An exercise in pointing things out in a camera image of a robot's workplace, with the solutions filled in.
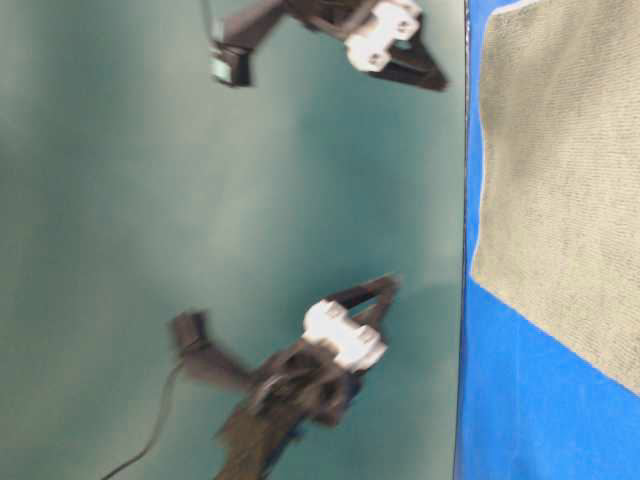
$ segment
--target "white bracket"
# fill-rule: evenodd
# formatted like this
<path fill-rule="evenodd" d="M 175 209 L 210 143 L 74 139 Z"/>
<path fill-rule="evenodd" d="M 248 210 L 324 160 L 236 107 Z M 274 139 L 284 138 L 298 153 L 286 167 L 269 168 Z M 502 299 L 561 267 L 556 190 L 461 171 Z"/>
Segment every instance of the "white bracket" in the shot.
<path fill-rule="evenodd" d="M 371 13 L 373 18 L 344 42 L 349 61 L 362 72 L 379 72 L 387 66 L 391 45 L 409 40 L 420 28 L 422 8 L 413 0 L 383 0 Z"/>
<path fill-rule="evenodd" d="M 387 346 L 380 333 L 368 325 L 359 325 L 336 302 L 321 300 L 304 317 L 302 338 L 312 344 L 328 344 L 336 351 L 334 361 L 345 370 L 356 372 L 375 365 Z"/>

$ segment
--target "black cable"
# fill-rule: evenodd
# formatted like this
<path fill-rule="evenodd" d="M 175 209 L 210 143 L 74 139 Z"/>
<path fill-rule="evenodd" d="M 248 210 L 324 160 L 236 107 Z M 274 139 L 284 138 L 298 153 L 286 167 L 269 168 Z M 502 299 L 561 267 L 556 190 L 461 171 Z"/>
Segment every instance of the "black cable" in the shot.
<path fill-rule="evenodd" d="M 178 376 L 178 373 L 180 372 L 180 369 L 182 368 L 182 365 L 183 365 L 182 362 L 178 363 L 173 368 L 173 370 L 171 370 L 171 373 L 169 373 L 169 376 L 167 377 L 167 381 L 165 382 L 164 387 L 162 389 L 162 399 L 160 402 L 160 412 L 158 413 L 158 419 L 156 420 L 156 423 L 153 427 L 151 437 L 147 441 L 144 448 L 137 455 L 127 460 L 123 464 L 117 466 L 113 470 L 111 470 L 100 480 L 108 480 L 109 478 L 112 478 L 114 475 L 121 472 L 128 466 L 140 460 L 147 453 L 149 453 L 149 450 L 151 450 L 151 448 L 158 441 L 158 438 L 160 437 L 160 432 L 162 431 L 162 427 L 164 426 L 164 423 L 167 420 L 167 417 L 169 416 L 169 411 L 171 410 L 171 393 L 173 391 L 173 386 L 175 385 L 176 378 Z"/>

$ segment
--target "teal table surface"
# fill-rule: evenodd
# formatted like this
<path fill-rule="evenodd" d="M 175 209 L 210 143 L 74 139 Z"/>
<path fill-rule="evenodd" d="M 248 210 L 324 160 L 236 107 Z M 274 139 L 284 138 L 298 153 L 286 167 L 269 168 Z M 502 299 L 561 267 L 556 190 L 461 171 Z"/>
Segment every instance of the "teal table surface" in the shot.
<path fill-rule="evenodd" d="M 224 88 L 195 0 L 0 4 L 1 478 L 97 479 L 138 451 L 178 312 L 209 309 L 257 365 L 319 297 L 389 271 L 404 285 L 388 353 L 272 478 L 451 478 L 464 12 L 422 5 L 443 94 L 363 76 L 291 20 L 256 88 Z M 238 400 L 182 379 L 158 446 L 120 478 L 212 478 Z"/>

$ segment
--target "blue mat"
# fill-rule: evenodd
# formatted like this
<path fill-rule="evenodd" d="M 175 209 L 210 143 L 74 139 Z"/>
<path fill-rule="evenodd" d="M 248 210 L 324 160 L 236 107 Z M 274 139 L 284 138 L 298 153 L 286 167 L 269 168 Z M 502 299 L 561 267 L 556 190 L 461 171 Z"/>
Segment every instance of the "blue mat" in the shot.
<path fill-rule="evenodd" d="M 478 235 L 484 29 L 505 0 L 469 0 L 466 293 L 455 478 L 623 480 L 640 474 L 640 398 L 607 379 L 468 275 Z"/>

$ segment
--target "gray cloth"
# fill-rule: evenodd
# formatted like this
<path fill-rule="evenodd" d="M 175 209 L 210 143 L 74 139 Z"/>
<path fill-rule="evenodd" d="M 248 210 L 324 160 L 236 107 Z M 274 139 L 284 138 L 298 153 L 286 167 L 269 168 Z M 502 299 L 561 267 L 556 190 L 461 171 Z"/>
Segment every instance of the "gray cloth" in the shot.
<path fill-rule="evenodd" d="M 472 277 L 640 394 L 640 2 L 494 12 Z"/>

